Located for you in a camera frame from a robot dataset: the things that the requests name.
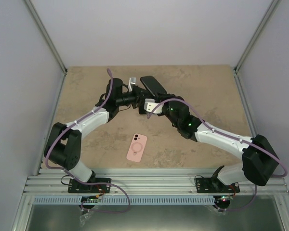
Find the black phone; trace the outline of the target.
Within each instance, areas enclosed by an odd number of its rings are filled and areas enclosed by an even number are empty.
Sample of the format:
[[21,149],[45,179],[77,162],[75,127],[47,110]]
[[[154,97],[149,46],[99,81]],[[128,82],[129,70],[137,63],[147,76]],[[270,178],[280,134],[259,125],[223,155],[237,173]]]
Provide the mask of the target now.
[[153,76],[145,76],[140,78],[141,83],[153,96],[167,94],[164,87]]

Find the black phone case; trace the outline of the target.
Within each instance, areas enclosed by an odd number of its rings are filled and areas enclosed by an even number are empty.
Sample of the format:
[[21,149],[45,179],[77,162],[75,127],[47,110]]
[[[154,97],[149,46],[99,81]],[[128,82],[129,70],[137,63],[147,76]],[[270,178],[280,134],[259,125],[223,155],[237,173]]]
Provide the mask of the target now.
[[138,108],[138,113],[140,115],[146,115],[148,112],[143,107],[139,107]]

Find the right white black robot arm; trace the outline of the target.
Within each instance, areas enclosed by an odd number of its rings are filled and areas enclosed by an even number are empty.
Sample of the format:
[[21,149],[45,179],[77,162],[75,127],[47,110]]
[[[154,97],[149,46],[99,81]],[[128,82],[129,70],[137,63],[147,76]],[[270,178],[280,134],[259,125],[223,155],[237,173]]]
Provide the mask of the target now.
[[241,136],[216,128],[191,111],[183,99],[171,98],[156,104],[149,113],[165,115],[184,138],[215,146],[240,159],[239,164],[215,171],[211,180],[215,191],[223,192],[229,185],[247,180],[257,186],[267,184],[279,159],[265,136]]

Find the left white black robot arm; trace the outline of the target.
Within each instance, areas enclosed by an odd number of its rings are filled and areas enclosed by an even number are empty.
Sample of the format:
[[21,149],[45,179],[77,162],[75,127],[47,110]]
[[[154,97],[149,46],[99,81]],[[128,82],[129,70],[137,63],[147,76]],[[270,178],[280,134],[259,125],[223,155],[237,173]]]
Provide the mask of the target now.
[[85,192],[91,192],[96,186],[95,173],[80,159],[82,139],[101,125],[110,122],[121,106],[132,106],[144,114],[146,99],[152,98],[147,87],[139,87],[135,79],[130,78],[126,86],[119,78],[111,78],[106,92],[101,95],[95,107],[67,124],[57,122],[53,125],[44,150],[45,165],[55,163],[57,169],[79,180],[79,186]]

